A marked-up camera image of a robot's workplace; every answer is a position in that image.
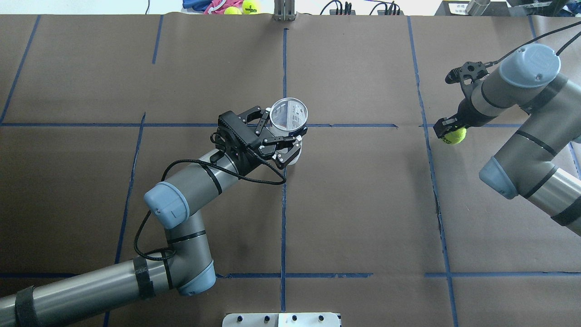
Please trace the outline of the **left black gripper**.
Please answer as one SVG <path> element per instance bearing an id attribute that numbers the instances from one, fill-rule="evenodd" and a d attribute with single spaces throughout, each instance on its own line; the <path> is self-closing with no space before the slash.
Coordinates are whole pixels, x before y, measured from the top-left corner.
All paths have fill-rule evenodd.
<path id="1" fill-rule="evenodd" d="M 211 163 L 215 164 L 222 157 L 227 156 L 234 164 L 241 176 L 246 176 L 260 165 L 251 150 L 257 152 L 259 137 L 260 157 L 271 159 L 276 167 L 283 170 L 297 161 L 302 149 L 303 137 L 277 136 L 268 130 L 268 112 L 259 106 L 235 114 L 231 110 L 220 114 L 217 121 L 217 139 L 213 139 L 218 153 L 211 156 Z"/>

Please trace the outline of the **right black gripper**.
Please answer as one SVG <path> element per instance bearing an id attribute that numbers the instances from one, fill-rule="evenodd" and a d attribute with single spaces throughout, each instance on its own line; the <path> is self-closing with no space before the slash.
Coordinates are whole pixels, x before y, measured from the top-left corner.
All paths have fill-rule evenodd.
<path id="1" fill-rule="evenodd" d="M 462 91 L 471 91 L 477 80 L 488 75 L 487 66 L 483 62 L 465 62 L 461 67 L 454 68 L 445 77 L 447 84 L 459 83 Z M 441 118 L 434 125 L 433 130 L 438 139 L 443 139 L 448 133 L 456 132 L 459 128 L 470 128 L 477 125 L 477 112 L 470 99 L 463 99 L 456 116 Z"/>

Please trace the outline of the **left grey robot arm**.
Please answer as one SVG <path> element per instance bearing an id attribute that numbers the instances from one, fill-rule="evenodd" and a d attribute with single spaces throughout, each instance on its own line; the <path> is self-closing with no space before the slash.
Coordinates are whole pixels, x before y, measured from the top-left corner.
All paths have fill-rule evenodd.
<path id="1" fill-rule="evenodd" d="M 308 109 L 281 99 L 218 116 L 212 151 L 169 164 L 144 195 L 148 211 L 133 258 L 1 299 L 3 327 L 60 327 L 176 290 L 191 296 L 217 281 L 201 209 L 239 181 L 281 185 L 301 155 Z"/>

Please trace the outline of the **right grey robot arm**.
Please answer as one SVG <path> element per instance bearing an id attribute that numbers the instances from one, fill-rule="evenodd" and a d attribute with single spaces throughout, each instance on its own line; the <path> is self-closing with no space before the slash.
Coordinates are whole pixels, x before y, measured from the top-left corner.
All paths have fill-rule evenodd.
<path id="1" fill-rule="evenodd" d="M 580 234 L 579 178 L 554 164 L 570 143 L 580 142 L 580 86 L 561 70 L 549 46 L 517 47 L 488 72 L 490 64 L 466 62 L 446 83 L 459 83 L 464 98 L 457 113 L 434 124 L 439 139 L 452 143 L 460 129 L 479 128 L 519 106 L 528 117 L 479 172 L 479 178 L 506 199 L 527 199 L 554 222 Z"/>

